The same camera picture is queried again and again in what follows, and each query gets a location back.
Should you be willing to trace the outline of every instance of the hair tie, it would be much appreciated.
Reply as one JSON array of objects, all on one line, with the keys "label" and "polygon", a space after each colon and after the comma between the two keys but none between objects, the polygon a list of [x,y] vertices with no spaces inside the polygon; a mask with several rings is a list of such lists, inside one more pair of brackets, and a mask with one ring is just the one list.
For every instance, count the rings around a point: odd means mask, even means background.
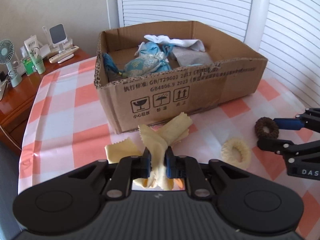
[{"label": "hair tie", "polygon": [[[263,130],[263,127],[268,127],[269,132],[265,132]],[[276,124],[275,121],[273,121],[269,117],[262,117],[259,120],[257,120],[254,131],[257,135],[257,137],[260,138],[272,138],[277,139],[279,136],[279,127]]]},{"label": "hair tie", "polygon": [[[239,162],[232,153],[232,149],[235,148],[240,152],[241,161]],[[251,149],[240,138],[233,137],[227,140],[221,147],[222,161],[241,168],[243,170],[250,166],[251,161]]]}]

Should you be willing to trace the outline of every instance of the white shutter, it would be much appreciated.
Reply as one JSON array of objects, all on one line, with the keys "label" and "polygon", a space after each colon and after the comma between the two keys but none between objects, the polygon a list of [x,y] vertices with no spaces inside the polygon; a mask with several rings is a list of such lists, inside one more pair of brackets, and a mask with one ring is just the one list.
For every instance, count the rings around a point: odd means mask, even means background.
[{"label": "white shutter", "polygon": [[306,106],[320,105],[320,0],[270,0],[259,52]]},{"label": "white shutter", "polygon": [[196,20],[243,41],[252,0],[119,0],[121,26]]}]

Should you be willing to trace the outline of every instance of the screw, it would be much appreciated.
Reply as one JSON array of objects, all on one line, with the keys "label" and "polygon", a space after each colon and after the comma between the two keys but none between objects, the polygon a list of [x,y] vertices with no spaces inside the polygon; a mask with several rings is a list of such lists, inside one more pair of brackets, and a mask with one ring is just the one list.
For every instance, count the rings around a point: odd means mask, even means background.
[{"label": "screw", "polygon": [[197,197],[207,197],[210,195],[210,191],[205,188],[199,188],[195,191]]},{"label": "screw", "polygon": [[118,189],[112,189],[107,192],[107,196],[111,198],[117,198],[122,196],[122,192]]}]

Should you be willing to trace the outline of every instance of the wooden table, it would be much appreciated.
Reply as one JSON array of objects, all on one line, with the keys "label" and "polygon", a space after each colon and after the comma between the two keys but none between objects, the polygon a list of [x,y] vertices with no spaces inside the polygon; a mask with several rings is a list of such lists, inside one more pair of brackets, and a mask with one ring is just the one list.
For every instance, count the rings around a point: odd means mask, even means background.
[{"label": "wooden table", "polygon": [[90,58],[90,55],[81,49],[74,54],[73,58],[61,64],[51,64],[45,60],[46,70],[43,74],[33,73],[30,76],[25,74],[18,86],[13,88],[9,85],[5,89],[4,96],[0,101],[0,125],[2,128],[0,129],[0,141],[17,155],[21,153],[24,131],[42,78],[56,69]]}]

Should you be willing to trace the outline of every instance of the portable fan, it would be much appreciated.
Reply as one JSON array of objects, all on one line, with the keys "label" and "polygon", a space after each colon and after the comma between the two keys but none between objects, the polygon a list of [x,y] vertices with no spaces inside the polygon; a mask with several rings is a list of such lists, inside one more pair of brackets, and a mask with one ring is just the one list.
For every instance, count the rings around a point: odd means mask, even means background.
[{"label": "portable fan", "polygon": [[12,87],[16,87],[21,81],[22,77],[18,73],[17,69],[11,64],[11,60],[14,55],[14,45],[10,40],[3,40],[0,42],[0,64],[6,64],[8,68],[8,75]]}]

